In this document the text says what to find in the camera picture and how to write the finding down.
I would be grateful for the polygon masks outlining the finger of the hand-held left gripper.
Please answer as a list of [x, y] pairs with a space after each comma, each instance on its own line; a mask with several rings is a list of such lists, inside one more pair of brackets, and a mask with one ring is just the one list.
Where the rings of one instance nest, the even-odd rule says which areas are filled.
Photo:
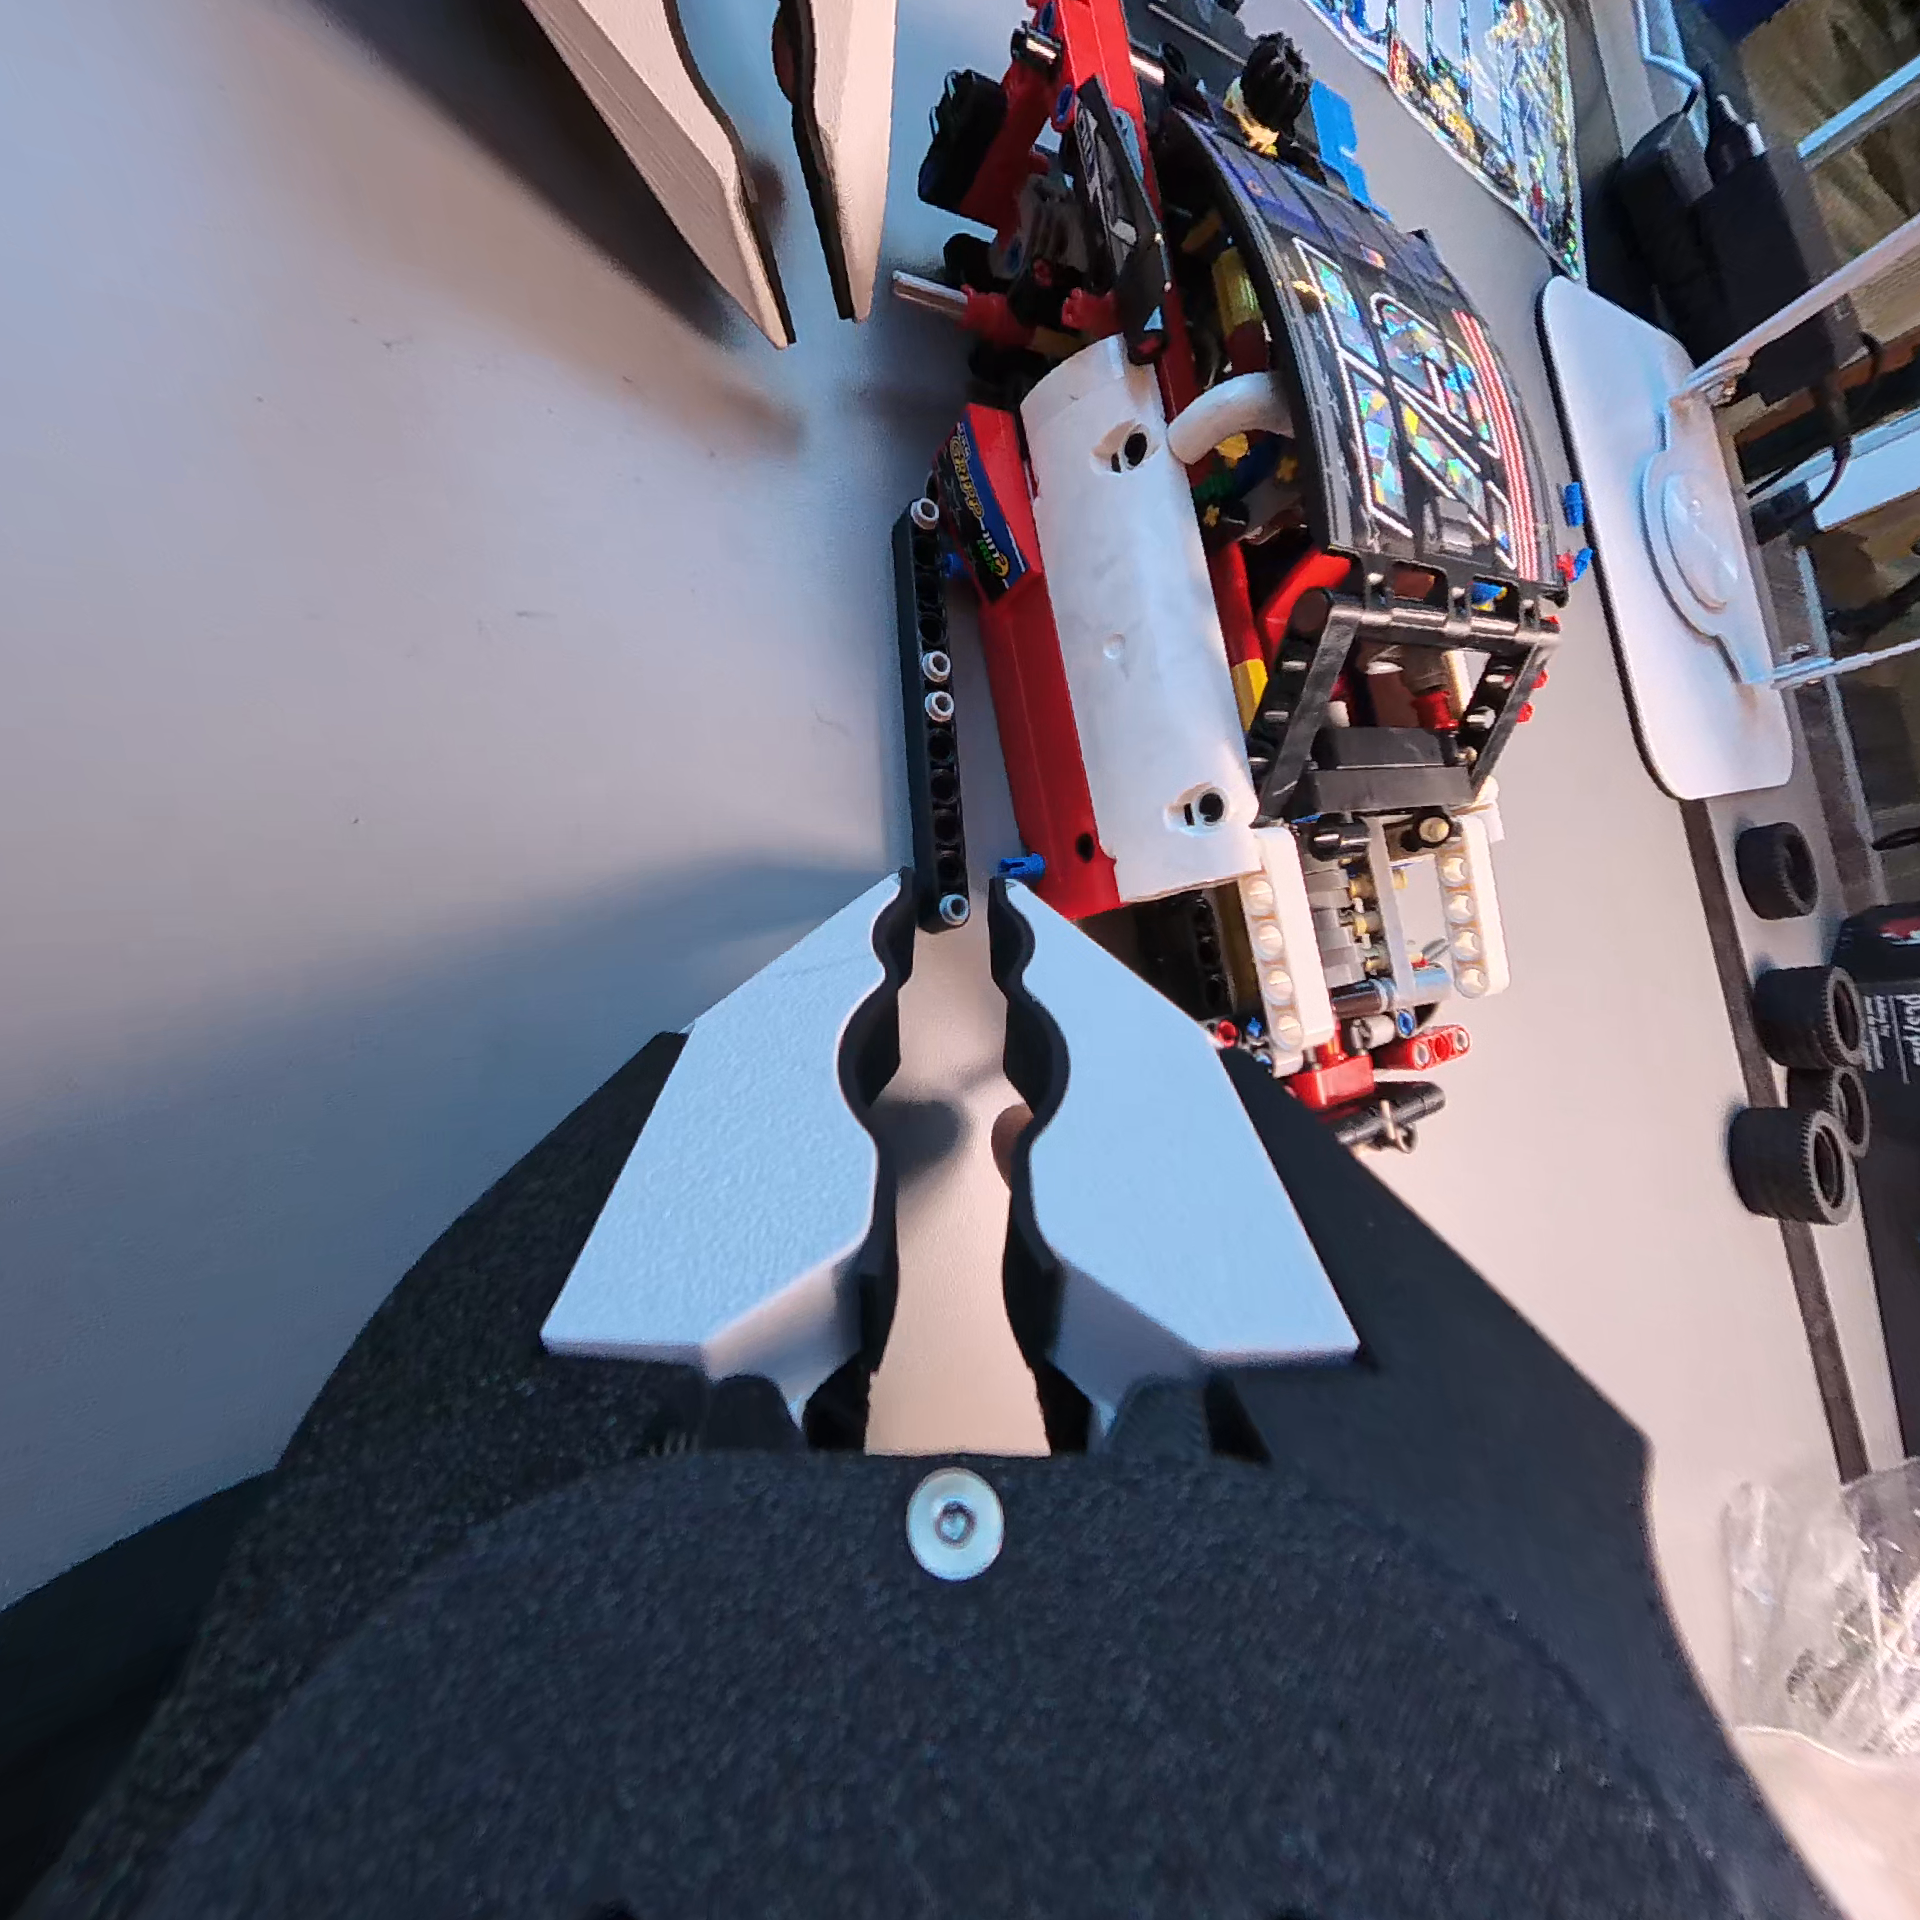
[[896, 3], [782, 3], [773, 47], [833, 305], [864, 323], [892, 158]]
[[529, 3], [527, 12], [679, 236], [777, 349], [796, 342], [749, 164], [689, 58], [675, 3]]

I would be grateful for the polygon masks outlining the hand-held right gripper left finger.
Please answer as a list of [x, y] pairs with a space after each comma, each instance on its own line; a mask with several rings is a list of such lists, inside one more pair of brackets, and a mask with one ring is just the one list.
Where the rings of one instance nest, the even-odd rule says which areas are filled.
[[544, 1318], [551, 1354], [756, 1375], [815, 1450], [867, 1446], [899, 1293], [873, 1105], [915, 940], [900, 871], [696, 1018]]

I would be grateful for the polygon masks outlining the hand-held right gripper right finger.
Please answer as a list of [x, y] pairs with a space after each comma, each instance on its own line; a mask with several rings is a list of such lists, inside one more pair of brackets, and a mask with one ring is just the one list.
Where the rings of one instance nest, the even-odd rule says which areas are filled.
[[1359, 1337], [1211, 1036], [1019, 881], [989, 894], [1011, 1150], [1001, 1289], [1052, 1450], [1142, 1386], [1341, 1367]]

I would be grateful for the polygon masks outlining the long black lego beam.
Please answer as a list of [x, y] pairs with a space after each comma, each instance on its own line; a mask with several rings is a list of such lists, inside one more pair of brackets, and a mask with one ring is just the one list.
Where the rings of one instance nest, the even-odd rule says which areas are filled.
[[942, 932], [968, 923], [971, 899], [942, 517], [931, 494], [900, 513], [892, 549], [917, 919]]

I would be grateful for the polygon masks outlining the lego race car model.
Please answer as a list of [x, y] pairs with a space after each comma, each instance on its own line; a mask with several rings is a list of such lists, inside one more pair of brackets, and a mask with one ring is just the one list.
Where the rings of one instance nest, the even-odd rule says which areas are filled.
[[1580, 563], [1425, 230], [1237, 5], [1027, 5], [950, 71], [902, 299], [974, 338], [928, 468], [1024, 853], [1001, 876], [1350, 1150], [1507, 990], [1497, 764]]

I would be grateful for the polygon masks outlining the black lego tyre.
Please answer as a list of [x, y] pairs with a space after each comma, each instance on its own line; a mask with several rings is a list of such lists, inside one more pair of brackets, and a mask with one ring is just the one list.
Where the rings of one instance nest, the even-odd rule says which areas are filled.
[[1852, 1063], [1789, 1068], [1784, 1071], [1788, 1106], [1796, 1111], [1825, 1113], [1847, 1153], [1859, 1161], [1871, 1139], [1871, 1113], [1861, 1070]]
[[1829, 1227], [1856, 1209], [1856, 1158], [1829, 1111], [1741, 1109], [1731, 1117], [1725, 1161], [1756, 1217]]
[[1796, 823], [1756, 823], [1734, 835], [1734, 876], [1759, 921], [1796, 921], [1816, 910], [1816, 862]]
[[1750, 1018], [1764, 1053], [1789, 1070], [1861, 1068], [1865, 1009], [1845, 966], [1771, 966], [1756, 975]]

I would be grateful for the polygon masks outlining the lego set box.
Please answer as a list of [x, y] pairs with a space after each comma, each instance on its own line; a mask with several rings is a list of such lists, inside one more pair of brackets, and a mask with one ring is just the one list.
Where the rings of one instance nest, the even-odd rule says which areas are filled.
[[1899, 1431], [1918, 1453], [1918, 902], [1868, 907], [1839, 926], [1832, 962], [1863, 1002], [1870, 1147], [1859, 1166]]

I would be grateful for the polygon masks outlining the holographic sticker sheet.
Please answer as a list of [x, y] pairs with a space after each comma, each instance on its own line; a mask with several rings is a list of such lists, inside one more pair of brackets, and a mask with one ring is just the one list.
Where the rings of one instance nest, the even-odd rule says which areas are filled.
[[1398, 102], [1584, 282], [1568, 25], [1555, 3], [1312, 3]]

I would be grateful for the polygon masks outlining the crumpled clear plastic bag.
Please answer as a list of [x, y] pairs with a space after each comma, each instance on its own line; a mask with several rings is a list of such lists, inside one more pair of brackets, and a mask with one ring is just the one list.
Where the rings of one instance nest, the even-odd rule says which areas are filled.
[[1748, 1481], [1721, 1513], [1732, 1718], [1859, 1759], [1918, 1753], [1918, 1461]]

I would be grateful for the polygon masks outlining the white book stand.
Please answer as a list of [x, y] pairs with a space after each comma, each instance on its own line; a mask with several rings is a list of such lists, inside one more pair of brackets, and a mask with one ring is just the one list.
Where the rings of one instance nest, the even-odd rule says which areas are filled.
[[1880, 666], [1776, 660], [1743, 492], [1716, 407], [1766, 345], [1918, 246], [1918, 221], [1694, 369], [1683, 345], [1572, 278], [1539, 301], [1556, 410], [1587, 498], [1600, 596], [1644, 761], [1675, 799], [1758, 794], [1791, 778], [1784, 692]]

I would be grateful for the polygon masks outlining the black power adapter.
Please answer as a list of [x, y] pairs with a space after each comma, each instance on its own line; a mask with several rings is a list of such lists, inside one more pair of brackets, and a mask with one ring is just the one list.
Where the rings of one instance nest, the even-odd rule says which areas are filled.
[[1694, 369], [1830, 277], [1839, 257], [1816, 213], [1807, 172], [1771, 149], [1712, 78], [1692, 110], [1659, 122], [1615, 170], [1615, 202], [1664, 310], [1664, 329]]

